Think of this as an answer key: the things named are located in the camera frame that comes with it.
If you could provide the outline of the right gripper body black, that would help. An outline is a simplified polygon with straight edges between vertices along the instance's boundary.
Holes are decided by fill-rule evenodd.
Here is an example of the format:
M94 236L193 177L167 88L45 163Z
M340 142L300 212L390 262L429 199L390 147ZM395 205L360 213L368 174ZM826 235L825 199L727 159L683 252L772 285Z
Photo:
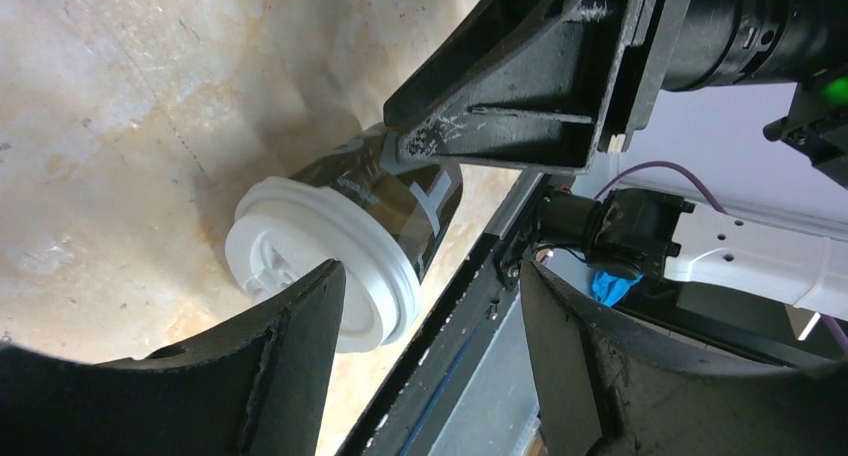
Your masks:
M789 113L764 136L804 155L844 155L846 81L847 0L645 0L599 149L626 149L662 90L791 82Z

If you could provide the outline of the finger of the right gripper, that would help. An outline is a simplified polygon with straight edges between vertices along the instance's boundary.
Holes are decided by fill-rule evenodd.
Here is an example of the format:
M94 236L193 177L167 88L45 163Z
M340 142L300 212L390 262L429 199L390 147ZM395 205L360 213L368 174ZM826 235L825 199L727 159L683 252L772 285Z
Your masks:
M644 0L480 0L385 102L410 162L586 170Z

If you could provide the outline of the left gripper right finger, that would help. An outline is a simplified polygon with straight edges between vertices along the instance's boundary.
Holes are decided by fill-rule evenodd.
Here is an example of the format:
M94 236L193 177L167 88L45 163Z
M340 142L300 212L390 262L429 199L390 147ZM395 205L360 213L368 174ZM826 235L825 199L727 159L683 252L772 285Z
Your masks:
M526 339L552 455L843 455L847 364L787 368L696 348L521 270Z

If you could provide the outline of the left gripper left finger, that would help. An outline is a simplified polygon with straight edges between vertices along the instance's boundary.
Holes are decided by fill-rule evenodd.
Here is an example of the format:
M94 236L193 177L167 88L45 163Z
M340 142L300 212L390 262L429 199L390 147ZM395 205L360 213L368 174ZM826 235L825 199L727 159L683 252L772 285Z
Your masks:
M148 357L97 365L1 347L5 455L311 455L343 265Z

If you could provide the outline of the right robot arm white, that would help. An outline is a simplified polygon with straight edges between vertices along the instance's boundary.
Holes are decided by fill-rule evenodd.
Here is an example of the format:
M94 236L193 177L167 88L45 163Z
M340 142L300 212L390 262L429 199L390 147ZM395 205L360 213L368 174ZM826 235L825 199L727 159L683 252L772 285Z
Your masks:
M586 171L625 150L660 91L793 82L764 135L847 181L847 0L480 0L387 100L405 162ZM744 291L847 315L847 246L642 189L548 192L523 211L500 274L536 243L621 277Z

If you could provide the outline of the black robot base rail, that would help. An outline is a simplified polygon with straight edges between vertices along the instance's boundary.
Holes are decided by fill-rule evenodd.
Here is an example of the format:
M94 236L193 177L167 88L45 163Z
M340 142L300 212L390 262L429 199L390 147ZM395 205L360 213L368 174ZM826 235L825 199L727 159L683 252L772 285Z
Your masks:
M823 358L721 321L651 300L661 285L684 282L621 277L590 267L580 251L533 244L512 282L500 274L520 214L548 192L545 176L525 176L511 196L515 219L475 245L370 405L350 431L342 455L497 455L541 433L523 320L520 277L535 261L596 303L684 344L787 368Z

